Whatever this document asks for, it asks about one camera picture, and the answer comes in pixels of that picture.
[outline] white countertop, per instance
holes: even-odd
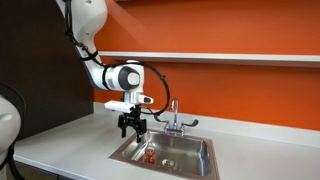
[[[109,159],[134,133],[129,127],[127,137],[121,138],[117,118],[115,112],[92,114],[19,141],[15,160],[72,179],[181,179]],[[148,119],[149,128],[162,126]],[[197,127],[189,131],[188,135],[212,139],[221,180],[320,179],[320,148]]]

